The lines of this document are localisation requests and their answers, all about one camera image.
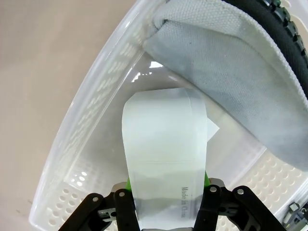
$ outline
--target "paper tag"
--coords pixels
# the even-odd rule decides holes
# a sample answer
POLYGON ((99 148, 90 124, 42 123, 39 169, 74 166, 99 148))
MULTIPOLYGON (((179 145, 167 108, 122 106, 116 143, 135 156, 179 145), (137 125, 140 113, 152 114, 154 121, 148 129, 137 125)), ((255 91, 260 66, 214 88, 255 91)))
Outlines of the paper tag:
POLYGON ((138 92, 127 101, 122 135, 141 229, 194 226, 206 143, 217 130, 192 89, 138 92))

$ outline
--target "gray cloth bag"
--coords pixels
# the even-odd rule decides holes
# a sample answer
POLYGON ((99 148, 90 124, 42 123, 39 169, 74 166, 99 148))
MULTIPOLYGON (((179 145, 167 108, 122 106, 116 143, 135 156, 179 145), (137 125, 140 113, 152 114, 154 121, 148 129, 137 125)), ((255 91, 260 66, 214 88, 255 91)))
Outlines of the gray cloth bag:
POLYGON ((221 0, 171 0, 154 14, 143 47, 278 158, 308 170, 307 99, 276 43, 248 14, 221 0))

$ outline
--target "white plastic basket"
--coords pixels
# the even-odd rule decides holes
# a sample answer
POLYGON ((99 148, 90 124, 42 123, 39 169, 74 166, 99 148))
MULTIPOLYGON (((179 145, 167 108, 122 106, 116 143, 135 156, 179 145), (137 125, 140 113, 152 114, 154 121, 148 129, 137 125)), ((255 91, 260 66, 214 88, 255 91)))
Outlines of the white plastic basket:
MULTIPOLYGON (((153 12, 161 4, 163 0, 139 0, 81 84, 54 140, 31 208, 29 221, 40 230, 58 230, 87 194, 106 196, 113 185, 127 180, 121 117, 124 103, 133 93, 194 87, 155 62, 141 47, 153 12)), ((296 12, 294 6, 292 3, 291 14, 296 12)), ((291 200, 304 201, 308 174, 264 153, 265 147, 249 132, 203 97, 209 118, 220 127, 208 143, 209 177, 224 180, 230 189, 249 186, 280 218, 291 200)), ((218 230, 236 228, 220 218, 218 230)))

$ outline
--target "black rubber tire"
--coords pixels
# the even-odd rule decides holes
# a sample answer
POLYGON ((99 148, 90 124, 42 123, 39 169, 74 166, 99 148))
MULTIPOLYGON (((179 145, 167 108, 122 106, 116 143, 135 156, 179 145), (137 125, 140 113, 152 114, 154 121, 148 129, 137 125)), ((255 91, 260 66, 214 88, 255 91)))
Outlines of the black rubber tire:
POLYGON ((223 0, 254 18, 272 37, 308 98, 308 53, 280 0, 223 0))

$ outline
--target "beige surface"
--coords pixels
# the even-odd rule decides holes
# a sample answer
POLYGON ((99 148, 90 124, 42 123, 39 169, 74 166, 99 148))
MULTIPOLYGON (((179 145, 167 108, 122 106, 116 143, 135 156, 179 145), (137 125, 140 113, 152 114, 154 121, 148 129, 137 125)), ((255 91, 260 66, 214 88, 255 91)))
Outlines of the beige surface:
POLYGON ((60 123, 134 0, 0 1, 0 230, 28 215, 60 123))

